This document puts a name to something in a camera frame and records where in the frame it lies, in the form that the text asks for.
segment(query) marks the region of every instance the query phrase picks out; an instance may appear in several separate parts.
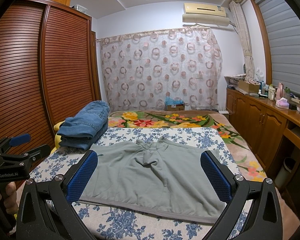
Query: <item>wooden countertop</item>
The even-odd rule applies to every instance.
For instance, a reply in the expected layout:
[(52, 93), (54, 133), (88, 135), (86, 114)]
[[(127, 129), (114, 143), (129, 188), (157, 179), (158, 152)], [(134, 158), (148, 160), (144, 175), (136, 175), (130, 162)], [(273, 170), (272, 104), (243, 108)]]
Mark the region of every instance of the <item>wooden countertop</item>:
[(241, 92), (237, 91), (237, 90), (232, 90), (227, 88), (227, 90), (235, 92), (237, 94), (243, 95), (248, 97), (250, 100), (255, 101), (257, 103), (260, 103), (261, 105), (273, 110), (274, 112), (284, 116), (286, 119), (292, 121), (293, 123), (295, 123), (297, 126), (300, 127), (300, 113), (298, 110), (289, 110), (289, 109), (283, 109), (283, 108), (279, 108), (275, 105), (275, 101), (271, 101), (268, 98), (255, 98), (255, 97), (251, 97), (249, 95), (244, 95)]

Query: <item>human hand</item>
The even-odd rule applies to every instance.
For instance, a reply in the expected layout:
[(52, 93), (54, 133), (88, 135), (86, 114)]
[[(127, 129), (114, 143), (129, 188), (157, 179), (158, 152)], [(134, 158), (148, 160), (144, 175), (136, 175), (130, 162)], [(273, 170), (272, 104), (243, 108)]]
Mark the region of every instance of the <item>human hand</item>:
[(18, 212), (18, 204), (17, 204), (17, 191), (16, 191), (16, 184), (14, 182), (10, 182), (6, 186), (6, 193), (9, 197), (7, 197), (4, 201), (3, 204), (6, 208), (6, 212), (8, 214), (15, 214)]

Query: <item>louvered door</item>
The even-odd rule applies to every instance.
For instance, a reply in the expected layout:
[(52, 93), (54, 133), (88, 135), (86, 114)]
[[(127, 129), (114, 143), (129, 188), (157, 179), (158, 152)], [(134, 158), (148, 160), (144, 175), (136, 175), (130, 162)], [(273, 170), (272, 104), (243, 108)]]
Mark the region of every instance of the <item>louvered door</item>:
[(54, 124), (94, 100), (90, 62), (90, 21), (50, 7), (45, 33), (44, 69)]
[(38, 48), (44, 6), (14, 3), (0, 20), (0, 138), (29, 133), (9, 153), (54, 145), (41, 94)]

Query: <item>cardboard box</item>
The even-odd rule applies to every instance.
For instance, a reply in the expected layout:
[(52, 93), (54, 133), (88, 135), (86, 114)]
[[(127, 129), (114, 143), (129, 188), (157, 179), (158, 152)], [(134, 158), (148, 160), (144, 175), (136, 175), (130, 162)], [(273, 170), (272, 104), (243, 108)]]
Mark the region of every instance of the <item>cardboard box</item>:
[(183, 111), (185, 109), (185, 105), (168, 105), (167, 111)]
[(244, 91), (247, 91), (249, 93), (258, 93), (260, 86), (249, 84), (247, 82), (244, 82), (243, 80), (239, 80), (238, 88), (243, 89)]

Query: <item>gray roller blind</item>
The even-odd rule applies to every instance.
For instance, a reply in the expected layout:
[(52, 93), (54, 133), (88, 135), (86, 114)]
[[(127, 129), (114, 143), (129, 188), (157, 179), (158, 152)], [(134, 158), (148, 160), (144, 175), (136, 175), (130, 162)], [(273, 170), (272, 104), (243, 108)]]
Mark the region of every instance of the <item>gray roller blind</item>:
[(269, 37), (272, 83), (300, 93), (300, 20), (284, 0), (255, 0)]

